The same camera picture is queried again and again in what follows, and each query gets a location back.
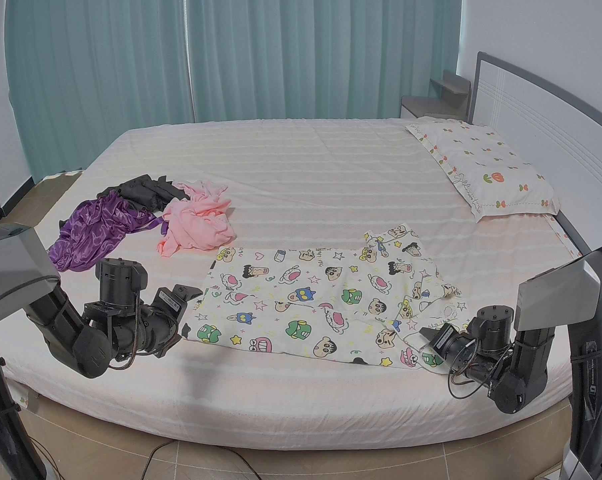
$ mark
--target floral pillow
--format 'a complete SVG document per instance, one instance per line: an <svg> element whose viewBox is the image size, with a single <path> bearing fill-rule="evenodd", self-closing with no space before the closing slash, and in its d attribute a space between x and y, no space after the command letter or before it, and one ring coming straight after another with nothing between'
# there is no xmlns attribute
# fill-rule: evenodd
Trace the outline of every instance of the floral pillow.
<svg viewBox="0 0 602 480"><path fill-rule="evenodd" d="M550 183L488 126L417 120L406 129L439 162L477 222L485 216L559 212Z"/></svg>

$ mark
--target headboard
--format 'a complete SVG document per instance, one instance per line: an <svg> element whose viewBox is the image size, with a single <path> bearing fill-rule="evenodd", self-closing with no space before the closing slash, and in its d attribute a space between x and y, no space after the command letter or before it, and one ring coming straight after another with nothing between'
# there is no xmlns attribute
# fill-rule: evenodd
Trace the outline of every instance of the headboard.
<svg viewBox="0 0 602 480"><path fill-rule="evenodd" d="M479 52L468 121L494 128L545 176L582 253L602 246L602 114L557 85Z"/></svg>

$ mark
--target teal curtain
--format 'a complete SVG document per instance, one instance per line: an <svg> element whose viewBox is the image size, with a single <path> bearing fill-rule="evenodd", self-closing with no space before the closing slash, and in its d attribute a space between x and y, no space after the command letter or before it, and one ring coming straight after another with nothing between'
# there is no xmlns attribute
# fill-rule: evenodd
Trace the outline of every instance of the teal curtain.
<svg viewBox="0 0 602 480"><path fill-rule="evenodd" d="M10 101L34 180L121 133L193 121L183 0L7 0Z"/></svg>
<svg viewBox="0 0 602 480"><path fill-rule="evenodd" d="M197 121L398 117L456 72L461 0L187 0Z"/></svg>

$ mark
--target clothes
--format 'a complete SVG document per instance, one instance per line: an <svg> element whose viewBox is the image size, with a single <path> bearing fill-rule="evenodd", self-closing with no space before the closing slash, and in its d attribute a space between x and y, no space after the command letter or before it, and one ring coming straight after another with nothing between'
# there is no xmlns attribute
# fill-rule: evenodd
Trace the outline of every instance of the clothes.
<svg viewBox="0 0 602 480"><path fill-rule="evenodd" d="M405 224L361 249L221 250L188 339L254 352L447 373L419 334L470 311Z"/></svg>
<svg viewBox="0 0 602 480"><path fill-rule="evenodd" d="M141 211L143 208L150 212L163 211L174 198L187 199L183 190L176 188L165 176L153 180L148 174L121 183L118 187L108 187L97 195L97 198L106 196L112 190L126 199L130 206Z"/></svg>
<svg viewBox="0 0 602 480"><path fill-rule="evenodd" d="M48 254L58 272L82 272L112 252L127 233L151 229L161 222L147 210L130 208L113 190L105 197L79 204L61 226Z"/></svg>
<svg viewBox="0 0 602 480"><path fill-rule="evenodd" d="M175 186L189 199L174 199L165 209L163 220L169 226L165 238L157 246L161 256L170 257L180 247L214 249L236 238L225 214L231 200L221 197L226 186L210 181L191 185L177 183Z"/></svg>

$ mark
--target black cloth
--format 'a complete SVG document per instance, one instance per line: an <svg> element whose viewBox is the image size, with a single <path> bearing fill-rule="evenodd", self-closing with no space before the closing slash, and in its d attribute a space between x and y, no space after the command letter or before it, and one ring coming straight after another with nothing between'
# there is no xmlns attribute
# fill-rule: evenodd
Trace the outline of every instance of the black cloth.
<svg viewBox="0 0 602 480"><path fill-rule="evenodd" d="M175 197L189 199L183 190L177 189L171 182L166 181L166 176L153 180L149 174L121 183L118 187L108 187L98 194L97 198L108 195L112 190L116 190L137 211L143 208L147 208L150 212L164 211Z"/></svg>

